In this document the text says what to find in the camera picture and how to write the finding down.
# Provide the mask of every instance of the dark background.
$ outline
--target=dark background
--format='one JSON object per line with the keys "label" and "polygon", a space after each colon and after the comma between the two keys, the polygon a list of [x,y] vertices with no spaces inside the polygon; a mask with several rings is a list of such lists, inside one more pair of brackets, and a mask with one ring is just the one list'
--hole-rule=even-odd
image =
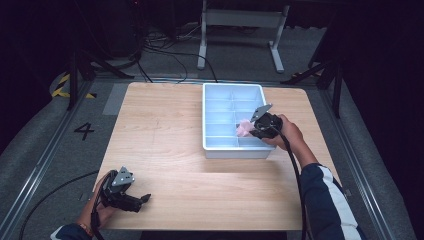
{"label": "dark background", "polygon": [[[134,31],[146,30],[149,23],[175,36],[175,27],[199,20],[199,2],[139,1],[148,11],[140,13],[134,24],[134,15],[123,1],[90,0],[77,5],[73,1],[3,1],[0,153],[51,100],[50,84],[69,67],[73,47],[88,49],[102,59],[128,56],[138,47]],[[342,60],[343,78],[404,198],[417,238],[423,239],[422,6],[415,1],[377,0],[336,9],[319,4],[293,6],[286,26],[325,27],[333,19],[316,61]]]}

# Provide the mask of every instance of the table leg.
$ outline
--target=table leg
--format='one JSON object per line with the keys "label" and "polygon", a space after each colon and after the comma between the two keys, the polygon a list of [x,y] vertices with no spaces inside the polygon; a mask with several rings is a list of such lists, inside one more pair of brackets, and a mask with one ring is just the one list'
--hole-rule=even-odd
{"label": "table leg", "polygon": [[278,22],[277,35],[274,41],[269,42],[269,48],[271,50],[272,58],[274,59],[275,68],[278,73],[284,72],[283,63],[281,62],[280,54],[278,53],[278,45],[280,43],[281,34],[283,33],[284,24],[286,23],[287,15],[289,13],[290,6],[285,6],[281,13],[280,20]]}
{"label": "table leg", "polygon": [[205,69],[205,58],[206,58],[206,5],[207,1],[203,0],[202,9],[202,39],[200,40],[199,58],[197,60],[197,68],[202,70]]}

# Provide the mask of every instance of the pink object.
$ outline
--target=pink object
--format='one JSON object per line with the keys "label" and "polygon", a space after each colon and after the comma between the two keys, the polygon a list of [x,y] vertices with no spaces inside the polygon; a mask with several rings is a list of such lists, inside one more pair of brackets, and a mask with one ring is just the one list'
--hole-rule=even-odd
{"label": "pink object", "polygon": [[253,123],[251,123],[249,120],[241,120],[240,125],[237,128],[237,137],[251,137],[252,134],[250,134],[250,131],[254,128],[255,127],[253,126]]}

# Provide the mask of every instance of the striped sleeve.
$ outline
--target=striped sleeve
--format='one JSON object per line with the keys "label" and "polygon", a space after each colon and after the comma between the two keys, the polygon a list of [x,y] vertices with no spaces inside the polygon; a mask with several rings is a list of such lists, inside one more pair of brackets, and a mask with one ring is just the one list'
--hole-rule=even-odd
{"label": "striped sleeve", "polygon": [[300,177],[314,239],[365,239],[330,170],[309,164]]}

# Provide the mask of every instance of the white plastic tray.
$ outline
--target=white plastic tray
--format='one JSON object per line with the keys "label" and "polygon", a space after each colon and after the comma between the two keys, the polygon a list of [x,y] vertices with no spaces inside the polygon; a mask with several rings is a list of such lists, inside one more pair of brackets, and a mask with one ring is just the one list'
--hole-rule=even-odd
{"label": "white plastic tray", "polygon": [[275,149],[256,137],[237,137],[237,124],[266,104],[257,84],[203,84],[203,148],[206,158],[267,158]]}

